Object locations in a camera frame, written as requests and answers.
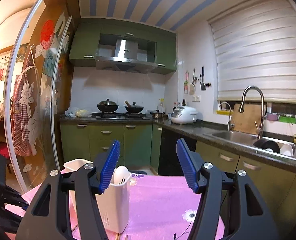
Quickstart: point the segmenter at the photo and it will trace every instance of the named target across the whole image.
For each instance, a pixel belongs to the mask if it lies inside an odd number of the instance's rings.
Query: stainless steel range hood
[[[134,73],[148,73],[157,63],[137,60],[138,42],[118,39],[114,57],[96,56],[96,68]]]

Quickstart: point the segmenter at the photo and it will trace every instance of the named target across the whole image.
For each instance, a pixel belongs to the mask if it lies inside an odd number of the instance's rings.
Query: gas stove
[[[143,113],[92,113],[91,117],[95,117],[96,119],[143,119],[143,120],[149,120],[150,118],[146,116],[146,114]]]

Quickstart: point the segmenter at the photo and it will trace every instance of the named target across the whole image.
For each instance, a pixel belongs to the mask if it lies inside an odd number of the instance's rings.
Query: gooseneck faucet
[[[257,126],[257,123],[255,122],[256,124],[256,127],[258,129],[258,135],[257,135],[257,139],[259,140],[262,136],[263,136],[263,128],[264,128],[264,94],[263,92],[260,90],[260,88],[256,87],[256,86],[249,86],[247,87],[244,92],[243,92],[243,96],[242,96],[242,103],[240,104],[240,107],[238,109],[238,112],[240,113],[243,113],[244,112],[244,109],[245,109],[245,100],[246,100],[246,94],[249,90],[256,90],[258,91],[258,93],[261,95],[261,125],[258,127]]]
[[[227,132],[229,132],[230,129],[231,129],[232,127],[234,127],[235,125],[230,123],[230,121],[231,121],[231,107],[230,107],[230,104],[227,103],[227,102],[222,102],[222,103],[218,106],[218,108],[220,108],[223,104],[226,104],[226,105],[229,106],[229,119],[228,119],[228,124],[227,124]]]

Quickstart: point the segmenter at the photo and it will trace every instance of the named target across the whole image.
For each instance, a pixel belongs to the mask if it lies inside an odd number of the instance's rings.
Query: metal bolt
[[[85,169],[86,170],[91,170],[93,167],[94,167],[94,165],[92,163],[85,164]]]
[[[57,176],[59,174],[58,170],[52,170],[50,171],[50,176]]]
[[[211,163],[204,163],[204,167],[205,167],[205,169],[211,169],[212,164]]]
[[[239,171],[238,171],[238,175],[239,175],[239,176],[244,177],[244,176],[246,176],[246,174],[247,174],[247,173],[246,173],[246,171],[244,171],[244,170],[239,170]]]

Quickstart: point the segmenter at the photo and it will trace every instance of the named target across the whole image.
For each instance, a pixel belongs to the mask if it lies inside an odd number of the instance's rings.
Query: drawer handle
[[[222,158],[223,160],[226,160],[228,162],[233,162],[234,161],[234,158],[231,158],[231,157],[228,157],[226,155],[223,155],[223,154],[219,154],[219,157]]]
[[[249,163],[246,163],[244,162],[244,167],[247,168],[247,169],[250,169],[250,170],[253,170],[253,171],[260,171],[261,170],[261,167],[260,166],[254,166],[254,165],[251,165]]]

